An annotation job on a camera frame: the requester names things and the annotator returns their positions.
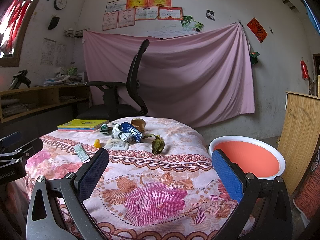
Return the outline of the wooden cabinet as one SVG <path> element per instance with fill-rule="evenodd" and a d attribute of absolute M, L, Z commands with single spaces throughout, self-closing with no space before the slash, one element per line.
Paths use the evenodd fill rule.
<path fill-rule="evenodd" d="M 319 140 L 319 97 L 286 92 L 285 119 L 278 151 L 286 167 L 283 179 L 289 194 L 302 180 Z"/>

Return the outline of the small green white sachet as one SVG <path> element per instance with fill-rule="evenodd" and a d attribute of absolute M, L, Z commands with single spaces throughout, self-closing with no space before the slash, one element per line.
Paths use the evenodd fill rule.
<path fill-rule="evenodd" d="M 80 158 L 82 163 L 90 159 L 89 155 L 86 153 L 81 144 L 75 145 L 74 150 L 76 151 L 77 156 Z"/>

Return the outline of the black tripod on desk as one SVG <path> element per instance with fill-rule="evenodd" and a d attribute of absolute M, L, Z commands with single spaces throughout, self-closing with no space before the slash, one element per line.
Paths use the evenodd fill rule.
<path fill-rule="evenodd" d="M 9 87 L 9 90 L 19 89 L 21 84 L 25 84 L 28 88 L 30 88 L 31 81 L 27 78 L 28 71 L 21 70 L 17 74 L 13 75 L 13 80 Z"/>

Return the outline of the yellow bottle cap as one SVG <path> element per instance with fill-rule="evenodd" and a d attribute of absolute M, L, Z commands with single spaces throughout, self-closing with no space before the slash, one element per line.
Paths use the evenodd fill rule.
<path fill-rule="evenodd" d="M 101 148 L 101 142 L 99 139 L 95 139 L 94 146 L 95 146 L 95 148 Z"/>

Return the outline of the white orange trash basin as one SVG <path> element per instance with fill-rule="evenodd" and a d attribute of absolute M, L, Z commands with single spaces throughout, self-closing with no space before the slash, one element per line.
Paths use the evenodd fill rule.
<path fill-rule="evenodd" d="M 286 167 L 281 153 L 271 145 L 257 139 L 228 135 L 214 139 L 208 148 L 209 155 L 222 150 L 233 163 L 259 179 L 274 179 L 281 176 Z"/>

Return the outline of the floral pink tablecloth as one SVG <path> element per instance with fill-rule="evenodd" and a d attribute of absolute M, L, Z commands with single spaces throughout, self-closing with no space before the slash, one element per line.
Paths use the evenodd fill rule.
<path fill-rule="evenodd" d="M 237 202 L 212 167 L 203 137 L 172 119 L 146 117 L 151 139 L 110 150 L 109 163 L 84 205 L 109 239 L 212 239 Z"/>

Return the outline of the red paper on wall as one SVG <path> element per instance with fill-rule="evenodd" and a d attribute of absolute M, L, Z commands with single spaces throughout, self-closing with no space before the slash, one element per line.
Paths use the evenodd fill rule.
<path fill-rule="evenodd" d="M 267 32 L 256 18 L 253 18 L 249 23 L 247 23 L 247 26 L 251 30 L 251 32 L 256 36 L 260 43 L 262 43 L 264 39 L 267 37 Z"/>

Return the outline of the black hat on wall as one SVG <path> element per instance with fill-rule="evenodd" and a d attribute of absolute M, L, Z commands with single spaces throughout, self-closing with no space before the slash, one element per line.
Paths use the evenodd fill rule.
<path fill-rule="evenodd" d="M 51 20 L 50 23 L 48 25 L 48 30 L 53 30 L 57 27 L 58 23 L 60 21 L 59 16 L 54 16 Z"/>

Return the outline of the wooden shelf desk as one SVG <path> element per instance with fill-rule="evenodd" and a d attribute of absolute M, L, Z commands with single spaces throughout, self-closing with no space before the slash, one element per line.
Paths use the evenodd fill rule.
<path fill-rule="evenodd" d="M 1 123 L 70 103 L 89 102 L 89 87 L 59 85 L 1 92 Z"/>

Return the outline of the white label packet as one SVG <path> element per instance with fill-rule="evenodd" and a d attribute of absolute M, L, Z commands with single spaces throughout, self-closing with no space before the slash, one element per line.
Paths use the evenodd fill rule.
<path fill-rule="evenodd" d="M 121 139 L 109 139 L 103 146 L 108 151 L 127 151 L 129 143 L 122 141 Z"/>

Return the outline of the blue plastic package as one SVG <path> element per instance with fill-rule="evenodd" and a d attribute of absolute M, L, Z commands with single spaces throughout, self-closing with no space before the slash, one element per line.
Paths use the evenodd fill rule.
<path fill-rule="evenodd" d="M 114 124 L 111 137 L 113 139 L 120 139 L 123 142 L 141 142 L 144 135 L 137 128 L 128 122 Z"/>

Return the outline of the green crumpled wrapper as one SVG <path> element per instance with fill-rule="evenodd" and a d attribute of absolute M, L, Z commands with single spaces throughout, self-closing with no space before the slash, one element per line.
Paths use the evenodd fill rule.
<path fill-rule="evenodd" d="M 102 124 L 100 127 L 100 132 L 106 135 L 111 135 L 113 127 L 109 127 L 107 124 Z"/>

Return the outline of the red hanging bag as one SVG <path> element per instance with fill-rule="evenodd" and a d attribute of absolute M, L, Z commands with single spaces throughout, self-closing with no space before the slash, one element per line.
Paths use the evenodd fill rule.
<path fill-rule="evenodd" d="M 308 67 L 307 67 L 305 61 L 301 60 L 300 65 L 301 65 L 303 79 L 308 80 L 309 79 L 309 72 L 308 72 Z"/>

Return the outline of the pink hanging sheet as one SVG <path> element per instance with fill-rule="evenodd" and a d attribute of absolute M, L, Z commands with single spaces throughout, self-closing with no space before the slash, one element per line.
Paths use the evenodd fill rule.
<path fill-rule="evenodd" d="M 125 82 L 145 39 L 138 93 L 147 115 L 202 127 L 255 113 L 249 45 L 239 23 L 164 39 L 85 31 L 89 81 Z"/>

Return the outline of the round wall clock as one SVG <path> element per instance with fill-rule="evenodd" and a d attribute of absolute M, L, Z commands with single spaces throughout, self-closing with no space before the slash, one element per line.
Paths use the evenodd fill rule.
<path fill-rule="evenodd" d="M 67 0 L 54 0 L 54 8 L 56 10 L 63 10 L 67 5 Z"/>

